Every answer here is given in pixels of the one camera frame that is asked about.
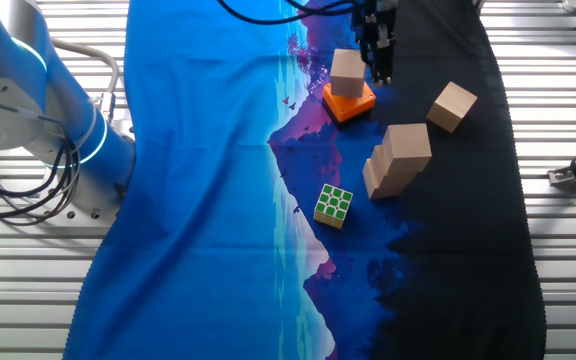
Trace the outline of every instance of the orange block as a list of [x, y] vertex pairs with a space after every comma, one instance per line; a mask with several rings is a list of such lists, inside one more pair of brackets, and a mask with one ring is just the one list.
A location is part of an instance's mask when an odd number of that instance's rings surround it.
[[375, 93], [364, 82], [364, 93], [360, 98], [347, 98], [332, 94], [331, 85], [324, 86], [324, 104], [337, 125], [345, 125], [351, 120], [367, 115], [375, 106]]

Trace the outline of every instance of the wooden block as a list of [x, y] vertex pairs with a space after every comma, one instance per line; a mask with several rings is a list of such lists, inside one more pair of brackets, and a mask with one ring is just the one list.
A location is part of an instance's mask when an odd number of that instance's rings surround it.
[[366, 64], [359, 50], [335, 49], [330, 69], [332, 95], [360, 98], [364, 93]]
[[450, 82], [426, 117], [452, 134], [476, 100], [475, 95]]
[[405, 189], [405, 185], [401, 187], [378, 187], [375, 181], [375, 167], [372, 159], [366, 160], [363, 175], [364, 182], [366, 183], [366, 191], [368, 191], [368, 198], [370, 200], [398, 196]]
[[390, 125], [383, 153], [386, 174], [422, 172], [432, 157], [426, 124]]
[[375, 171], [373, 180], [378, 188], [400, 188], [410, 184], [418, 173], [416, 172], [392, 172], [387, 173], [389, 164], [386, 162], [383, 145], [375, 146], [370, 157]]

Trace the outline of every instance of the rubik's cube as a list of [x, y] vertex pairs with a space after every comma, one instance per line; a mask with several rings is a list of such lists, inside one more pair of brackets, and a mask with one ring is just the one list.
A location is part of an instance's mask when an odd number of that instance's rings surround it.
[[341, 229], [351, 201], [351, 192], [325, 184], [315, 207], [315, 220]]

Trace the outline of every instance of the black fabric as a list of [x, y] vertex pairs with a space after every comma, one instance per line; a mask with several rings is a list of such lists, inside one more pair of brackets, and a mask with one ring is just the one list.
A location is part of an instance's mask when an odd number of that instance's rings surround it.
[[401, 197], [428, 231], [391, 245], [418, 276], [381, 299], [397, 316], [380, 326], [375, 358], [541, 359], [543, 298], [485, 30], [468, 0], [417, 0], [401, 2], [396, 34], [393, 78], [405, 91], [373, 119], [423, 122], [449, 81], [478, 100], [454, 134], [429, 123], [433, 160]]

